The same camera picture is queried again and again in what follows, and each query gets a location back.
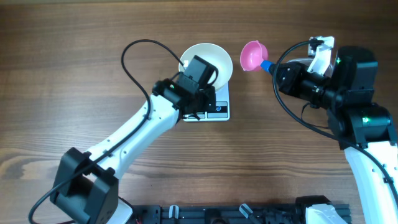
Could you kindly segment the pink scoop blue handle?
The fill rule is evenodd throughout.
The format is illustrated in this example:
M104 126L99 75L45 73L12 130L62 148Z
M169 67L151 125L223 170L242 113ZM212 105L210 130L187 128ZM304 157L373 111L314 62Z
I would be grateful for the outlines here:
M269 73L273 65L269 61L267 48L258 40L250 41L243 47L239 61L245 72L264 70Z

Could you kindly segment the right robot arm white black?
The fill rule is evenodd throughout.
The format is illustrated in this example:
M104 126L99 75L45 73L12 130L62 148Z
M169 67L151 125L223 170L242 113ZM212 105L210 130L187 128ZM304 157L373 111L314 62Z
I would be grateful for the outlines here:
M378 62L358 46L338 49L330 77L281 59L268 68L275 94L326 109L326 133L293 115L308 129L338 141L358 187L366 223L397 223L397 131L390 112L373 102Z

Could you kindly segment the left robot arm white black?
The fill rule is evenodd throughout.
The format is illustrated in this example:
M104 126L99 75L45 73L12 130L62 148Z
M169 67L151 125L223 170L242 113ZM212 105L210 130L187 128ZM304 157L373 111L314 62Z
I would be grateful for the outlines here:
M215 105L218 69L194 56L185 70L158 81L142 108L99 144L61 158L50 201L75 223L127 223L133 209L119 198L119 181L134 160L186 115Z

